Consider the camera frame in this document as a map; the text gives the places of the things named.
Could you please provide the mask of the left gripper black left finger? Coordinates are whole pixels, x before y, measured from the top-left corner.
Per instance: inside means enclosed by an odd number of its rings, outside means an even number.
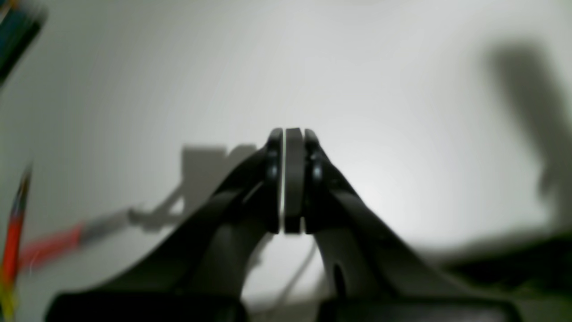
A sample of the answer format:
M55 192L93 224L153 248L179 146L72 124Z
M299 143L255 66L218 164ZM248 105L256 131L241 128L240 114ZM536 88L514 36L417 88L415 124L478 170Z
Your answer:
M279 232L283 131L241 162L206 202L133 267L89 291L63 293L47 322L247 322L249 259Z

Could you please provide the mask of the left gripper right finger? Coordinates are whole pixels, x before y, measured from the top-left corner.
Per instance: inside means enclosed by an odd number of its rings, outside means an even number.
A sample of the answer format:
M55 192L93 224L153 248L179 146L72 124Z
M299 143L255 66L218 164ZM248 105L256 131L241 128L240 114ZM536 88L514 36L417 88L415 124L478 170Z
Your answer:
M315 132L284 141L284 232L316 241L333 298L318 322L520 322L506 300L464 290L425 263L372 210Z

